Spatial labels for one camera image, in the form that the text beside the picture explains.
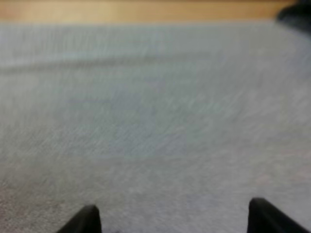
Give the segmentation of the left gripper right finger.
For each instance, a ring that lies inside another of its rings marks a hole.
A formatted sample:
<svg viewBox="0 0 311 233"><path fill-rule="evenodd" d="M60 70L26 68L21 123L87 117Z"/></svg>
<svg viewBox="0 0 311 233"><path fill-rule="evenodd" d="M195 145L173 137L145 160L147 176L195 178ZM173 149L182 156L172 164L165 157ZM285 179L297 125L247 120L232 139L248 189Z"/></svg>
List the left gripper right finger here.
<svg viewBox="0 0 311 233"><path fill-rule="evenodd" d="M247 233L310 233L264 198L249 202Z"/></svg>

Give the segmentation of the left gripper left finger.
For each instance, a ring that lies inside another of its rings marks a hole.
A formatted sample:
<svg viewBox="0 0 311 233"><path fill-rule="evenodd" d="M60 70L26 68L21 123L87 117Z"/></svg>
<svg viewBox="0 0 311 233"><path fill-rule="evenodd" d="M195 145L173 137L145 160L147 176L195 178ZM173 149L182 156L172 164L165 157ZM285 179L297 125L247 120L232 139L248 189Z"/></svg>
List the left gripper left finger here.
<svg viewBox="0 0 311 233"><path fill-rule="evenodd" d="M84 206L57 233L101 233L98 207L96 205Z"/></svg>

